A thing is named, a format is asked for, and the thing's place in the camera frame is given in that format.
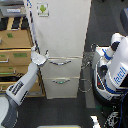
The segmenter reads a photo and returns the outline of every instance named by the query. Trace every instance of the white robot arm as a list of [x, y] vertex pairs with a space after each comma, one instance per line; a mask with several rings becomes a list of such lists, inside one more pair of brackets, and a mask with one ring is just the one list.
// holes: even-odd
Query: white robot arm
[[17, 120], [17, 107], [20, 106], [27, 95], [28, 91], [34, 85], [37, 77], [39, 66], [43, 66], [47, 61], [48, 52], [41, 56], [32, 48], [32, 62], [28, 67], [28, 72], [21, 77], [14, 85], [6, 90], [6, 96], [0, 97], [0, 128], [12, 128]]

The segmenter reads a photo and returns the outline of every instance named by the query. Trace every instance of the white robot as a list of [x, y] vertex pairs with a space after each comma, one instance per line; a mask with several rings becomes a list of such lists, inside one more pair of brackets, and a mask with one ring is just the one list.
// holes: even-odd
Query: white robot
[[14, 85], [7, 88], [5, 97], [0, 97], [0, 128], [12, 128], [15, 125], [18, 117], [17, 107], [22, 104], [28, 91], [34, 85], [39, 67], [43, 66], [49, 57], [48, 52], [42, 56], [35, 49], [35, 46], [32, 47], [32, 62], [28, 67], [28, 72]]
[[[120, 20], [128, 34], [128, 8], [121, 11]], [[128, 91], [128, 36], [115, 33], [111, 46], [96, 47], [92, 69], [95, 96], [103, 103], [119, 103]]]

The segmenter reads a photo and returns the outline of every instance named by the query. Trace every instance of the wooden drawer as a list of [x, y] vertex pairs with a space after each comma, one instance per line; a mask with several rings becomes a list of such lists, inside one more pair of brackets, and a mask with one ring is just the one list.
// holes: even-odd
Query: wooden drawer
[[41, 68], [43, 78], [79, 77], [82, 58], [49, 59]]
[[43, 79], [47, 99], [76, 98], [78, 78]]
[[0, 50], [0, 66], [29, 65], [31, 49]]
[[31, 39], [28, 30], [0, 31], [0, 49], [5, 48], [31, 48]]
[[[5, 92], [6, 89], [10, 86], [15, 84], [15, 82], [0, 82], [0, 93], [1, 92]], [[38, 92], [41, 90], [41, 87], [39, 86], [39, 82], [38, 80], [36, 81], [36, 83], [33, 85], [33, 87], [31, 88], [31, 90], [29, 92]]]
[[26, 74], [28, 66], [0, 67], [0, 76], [17, 76]]

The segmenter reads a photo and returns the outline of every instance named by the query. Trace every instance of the drawer handle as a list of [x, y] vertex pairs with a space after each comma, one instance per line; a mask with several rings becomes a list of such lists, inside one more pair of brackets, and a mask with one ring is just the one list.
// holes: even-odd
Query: drawer handle
[[50, 63], [55, 64], [55, 65], [65, 65], [65, 64], [70, 63], [70, 62], [71, 62], [71, 60], [66, 60], [66, 62], [62, 62], [62, 63], [57, 63], [57, 62], [51, 61]]
[[9, 59], [7, 59], [6, 61], [0, 61], [0, 63], [8, 63]]
[[16, 73], [16, 71], [14, 70], [14, 72], [0, 72], [0, 75], [12, 75], [15, 73]]
[[66, 82], [68, 82], [68, 81], [70, 81], [70, 79], [64, 79], [64, 80], [52, 80], [52, 82], [55, 82], [55, 83], [57, 83], [57, 84], [64, 84], [64, 83], [66, 83]]
[[6, 86], [1, 86], [1, 88], [0, 88], [0, 91], [1, 91], [1, 92], [6, 91], [6, 89], [4, 90], [3, 87], [6, 87]]

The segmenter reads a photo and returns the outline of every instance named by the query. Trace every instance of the blue logo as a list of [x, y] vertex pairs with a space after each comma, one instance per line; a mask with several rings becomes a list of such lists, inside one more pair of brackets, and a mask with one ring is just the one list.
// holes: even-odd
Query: blue logo
[[125, 74], [126, 74], [126, 69], [124, 67], [120, 67], [120, 71], [117, 73], [117, 77], [114, 77], [114, 80], [118, 85], [125, 76]]

